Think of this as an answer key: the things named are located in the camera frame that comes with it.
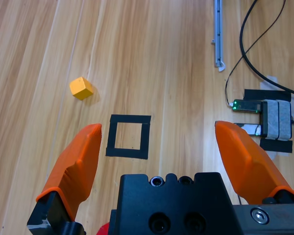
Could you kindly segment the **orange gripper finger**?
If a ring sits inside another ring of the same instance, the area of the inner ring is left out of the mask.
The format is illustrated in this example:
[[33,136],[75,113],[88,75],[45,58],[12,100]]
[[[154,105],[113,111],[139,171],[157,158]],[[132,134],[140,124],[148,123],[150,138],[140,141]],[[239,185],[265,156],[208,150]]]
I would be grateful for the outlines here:
[[94,183],[101,145],[101,124],[90,124],[58,157],[27,222],[34,235],[84,235],[76,222],[79,205]]
[[241,127],[216,121],[215,134],[221,159],[234,191],[249,204],[261,204],[284,190],[294,198],[274,162]]

